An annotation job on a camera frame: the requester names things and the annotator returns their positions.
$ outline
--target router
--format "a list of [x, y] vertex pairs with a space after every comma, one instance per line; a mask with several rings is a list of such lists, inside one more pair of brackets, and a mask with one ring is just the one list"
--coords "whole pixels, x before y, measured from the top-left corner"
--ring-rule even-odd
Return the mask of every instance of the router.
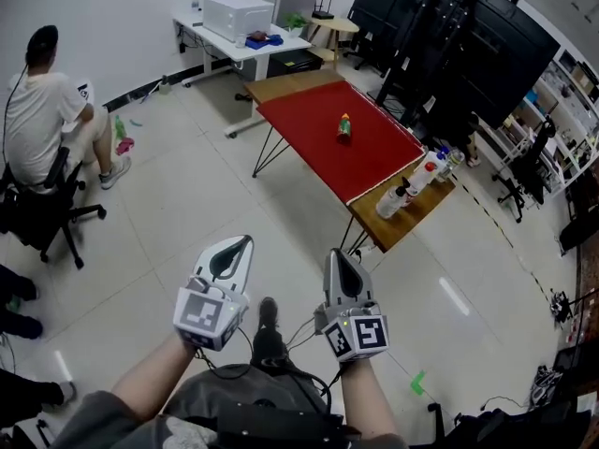
[[314, 3], [314, 11], [312, 12], [312, 17], [318, 20], [333, 20], [335, 16], [329, 13], [330, 4], [333, 0], [329, 0], [329, 10], [327, 11], [323, 11], [322, 9], [322, 4], [324, 3], [324, 1], [325, 0], [320, 0], [320, 5]]

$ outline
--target tile floor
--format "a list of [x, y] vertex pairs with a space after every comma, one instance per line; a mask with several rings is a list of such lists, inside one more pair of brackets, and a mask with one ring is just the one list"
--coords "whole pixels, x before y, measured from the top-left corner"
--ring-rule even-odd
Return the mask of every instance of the tile floor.
[[[363, 91], [382, 83], [368, 69], [358, 73], [343, 64], [340, 72]], [[60, 378], [54, 356], [60, 351], [80, 395], [109, 389], [171, 331], [177, 290], [201, 249], [243, 233], [256, 241], [253, 302], [276, 297], [286, 339], [310, 318], [322, 298], [324, 257], [340, 243], [349, 214], [291, 150], [251, 178], [269, 128], [262, 124], [236, 139], [224, 137], [225, 126], [249, 114], [248, 103], [233, 99], [239, 91], [237, 76], [217, 76], [117, 112], [136, 141], [134, 165], [107, 192], [99, 189], [95, 169], [85, 168], [82, 201], [105, 205], [108, 218], [75, 226], [85, 260], [81, 271], [62, 239], [44, 265], [35, 251], [0, 237], [0, 262], [32, 278], [42, 295], [23, 312], [43, 321], [43, 340], [11, 338], [20, 374]], [[562, 200], [529, 211], [517, 225], [496, 203], [500, 189], [490, 181], [489, 166], [460, 168], [457, 176], [470, 194], [459, 186], [392, 251], [374, 250], [363, 262], [388, 316], [392, 343], [373, 362], [410, 443], [431, 441], [426, 406], [433, 400], [443, 405], [447, 421], [457, 413], [477, 414], [493, 396], [524, 403], [536, 366], [552, 362], [560, 337], [542, 290], [573, 293], [575, 287], [576, 259], [560, 258], [554, 241], [563, 225]], [[441, 282], [453, 288], [461, 308]], [[253, 331], [256, 306], [243, 326]], [[0, 355], [10, 366], [5, 348]], [[325, 380], [335, 373], [321, 338], [292, 355]], [[243, 338], [235, 336], [214, 360], [247, 357]], [[194, 362], [188, 374], [202, 369]], [[426, 393], [419, 397], [410, 382], [422, 370]], [[339, 404], [339, 387], [334, 395]], [[499, 405], [511, 413], [518, 409]], [[55, 431], [76, 406], [47, 416]]]

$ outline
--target white t-shirt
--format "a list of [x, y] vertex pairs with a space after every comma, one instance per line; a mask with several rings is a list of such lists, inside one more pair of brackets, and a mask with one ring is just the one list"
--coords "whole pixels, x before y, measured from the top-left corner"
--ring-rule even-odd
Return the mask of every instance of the white t-shirt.
[[[15, 75], [10, 80], [10, 92], [18, 79]], [[62, 73], [23, 76], [8, 105], [5, 139], [17, 181], [34, 185], [46, 179], [60, 148], [63, 123], [74, 122], [86, 103]]]

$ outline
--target shorts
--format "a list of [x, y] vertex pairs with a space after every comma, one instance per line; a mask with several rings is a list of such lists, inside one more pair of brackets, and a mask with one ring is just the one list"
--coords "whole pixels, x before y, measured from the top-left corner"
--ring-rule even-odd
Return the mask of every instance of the shorts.
[[92, 143], [104, 135], [109, 112], [104, 107], [94, 108], [94, 118], [79, 125], [71, 133], [63, 134], [63, 146], [70, 149], [66, 174], [69, 175], [83, 161], [85, 154], [92, 148]]

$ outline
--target potted plant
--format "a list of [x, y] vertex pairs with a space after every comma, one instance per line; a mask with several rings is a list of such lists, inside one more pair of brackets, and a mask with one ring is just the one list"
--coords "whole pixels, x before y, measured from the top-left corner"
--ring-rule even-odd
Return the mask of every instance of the potted plant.
[[289, 35], [292, 38], [300, 36], [303, 27], [308, 24], [308, 21], [303, 18], [301, 13], [291, 13], [287, 15], [287, 27], [289, 28]]

